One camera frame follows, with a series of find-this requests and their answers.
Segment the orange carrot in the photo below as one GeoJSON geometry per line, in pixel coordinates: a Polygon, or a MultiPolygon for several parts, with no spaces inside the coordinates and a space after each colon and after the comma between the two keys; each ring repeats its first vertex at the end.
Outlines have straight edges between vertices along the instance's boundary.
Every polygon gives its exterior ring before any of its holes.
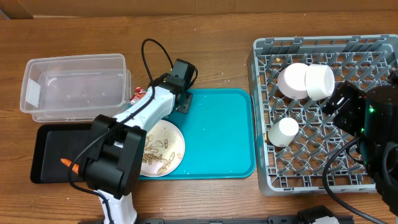
{"type": "MultiPolygon", "coordinates": [[[[64,165],[66,165],[67,167],[70,167],[71,164],[72,164],[72,161],[70,161],[69,159],[61,158],[60,160],[61,160],[61,162],[62,162],[64,165]]],[[[74,164],[73,167],[72,167],[72,171],[74,171],[74,173],[78,174],[79,165],[78,165],[78,164],[74,164]]]]}

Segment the black plastic tray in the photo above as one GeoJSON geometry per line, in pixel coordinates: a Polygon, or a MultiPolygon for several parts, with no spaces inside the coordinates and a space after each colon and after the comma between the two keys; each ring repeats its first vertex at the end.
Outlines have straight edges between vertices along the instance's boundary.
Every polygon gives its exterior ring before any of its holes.
{"type": "Polygon", "coordinates": [[[88,144],[90,123],[45,124],[37,131],[30,180],[35,184],[67,183],[68,167],[88,144]]]}

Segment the teal serving tray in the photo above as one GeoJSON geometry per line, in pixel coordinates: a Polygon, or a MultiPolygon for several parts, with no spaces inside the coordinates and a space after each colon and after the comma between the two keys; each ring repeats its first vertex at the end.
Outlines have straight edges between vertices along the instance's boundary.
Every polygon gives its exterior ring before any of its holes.
{"type": "Polygon", "coordinates": [[[185,154],[170,174],[142,180],[246,178],[256,166],[251,99],[238,88],[192,90],[189,112],[162,119],[176,125],[185,154]]]}

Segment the red snack wrapper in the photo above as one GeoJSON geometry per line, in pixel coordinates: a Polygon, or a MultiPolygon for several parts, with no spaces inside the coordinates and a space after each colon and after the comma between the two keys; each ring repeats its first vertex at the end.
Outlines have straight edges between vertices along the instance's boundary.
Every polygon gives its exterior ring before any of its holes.
{"type": "Polygon", "coordinates": [[[135,103],[137,103],[141,98],[144,97],[144,95],[146,94],[145,89],[141,88],[141,87],[137,87],[132,96],[130,97],[130,105],[133,105],[135,103]]]}

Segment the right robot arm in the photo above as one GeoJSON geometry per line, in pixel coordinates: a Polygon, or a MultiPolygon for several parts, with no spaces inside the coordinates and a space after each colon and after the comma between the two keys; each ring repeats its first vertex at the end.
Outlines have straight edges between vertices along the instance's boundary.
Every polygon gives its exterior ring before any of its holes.
{"type": "Polygon", "coordinates": [[[331,164],[342,153],[356,146],[368,176],[389,210],[397,213],[397,71],[390,72],[387,85],[363,91],[350,81],[336,85],[329,101],[322,108],[334,114],[333,124],[354,138],[332,155],[322,172],[328,195],[345,209],[371,222],[379,220],[340,200],[331,190],[327,174],[331,164]]]}

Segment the white plate with food scraps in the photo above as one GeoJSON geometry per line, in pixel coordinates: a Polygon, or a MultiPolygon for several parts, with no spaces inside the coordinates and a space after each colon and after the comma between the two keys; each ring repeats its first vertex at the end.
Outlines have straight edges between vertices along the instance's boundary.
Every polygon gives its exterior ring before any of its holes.
{"type": "Polygon", "coordinates": [[[146,136],[140,175],[166,176],[180,165],[184,154],[182,132],[171,122],[160,120],[146,136]]]}

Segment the grey dishwasher rack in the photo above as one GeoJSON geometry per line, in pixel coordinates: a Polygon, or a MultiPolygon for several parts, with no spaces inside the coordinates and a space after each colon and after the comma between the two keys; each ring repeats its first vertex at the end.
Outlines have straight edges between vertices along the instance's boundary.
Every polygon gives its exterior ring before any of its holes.
{"type": "Polygon", "coordinates": [[[363,91],[384,86],[397,70],[397,36],[346,35],[268,37],[254,41],[248,57],[249,89],[256,126],[260,191],[266,196],[323,192],[322,171],[332,153],[351,140],[322,107],[327,99],[295,100],[283,95],[279,73],[292,63],[329,66],[336,83],[349,81],[363,91]],[[269,128],[293,118],[299,130],[277,148],[267,141],[269,128]]]}

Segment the pale green cup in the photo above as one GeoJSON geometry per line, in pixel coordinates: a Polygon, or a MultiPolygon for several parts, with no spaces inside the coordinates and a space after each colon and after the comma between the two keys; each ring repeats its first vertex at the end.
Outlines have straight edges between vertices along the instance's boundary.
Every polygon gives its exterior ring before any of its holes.
{"type": "Polygon", "coordinates": [[[299,131],[293,118],[282,118],[268,130],[268,140],[276,147],[288,146],[299,131]]]}

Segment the pale green bowl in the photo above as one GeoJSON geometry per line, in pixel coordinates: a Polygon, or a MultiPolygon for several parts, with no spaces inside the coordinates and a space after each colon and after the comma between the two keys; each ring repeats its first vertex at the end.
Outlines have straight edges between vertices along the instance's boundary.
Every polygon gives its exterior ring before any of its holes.
{"type": "Polygon", "coordinates": [[[335,88],[333,70],[327,65],[311,64],[305,75],[308,96],[317,101],[332,95],[335,88]]]}

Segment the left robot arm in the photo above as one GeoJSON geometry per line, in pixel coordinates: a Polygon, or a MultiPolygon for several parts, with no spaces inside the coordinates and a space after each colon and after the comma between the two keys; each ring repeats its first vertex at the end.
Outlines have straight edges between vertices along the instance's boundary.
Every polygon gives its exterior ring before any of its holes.
{"type": "Polygon", "coordinates": [[[84,192],[99,197],[104,223],[138,222],[131,193],[139,180],[147,133],[173,111],[188,112],[188,89],[197,75],[193,64],[178,59],[129,109],[112,118],[101,114],[92,122],[89,143],[73,163],[87,184],[84,192]]]}

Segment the clear plastic storage bin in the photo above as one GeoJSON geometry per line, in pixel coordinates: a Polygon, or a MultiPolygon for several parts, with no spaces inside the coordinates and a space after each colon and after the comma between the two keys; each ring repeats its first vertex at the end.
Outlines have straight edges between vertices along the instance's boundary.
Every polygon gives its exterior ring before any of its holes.
{"type": "Polygon", "coordinates": [[[25,68],[20,110],[38,123],[91,121],[123,112],[130,97],[122,54],[36,58],[25,68]]]}

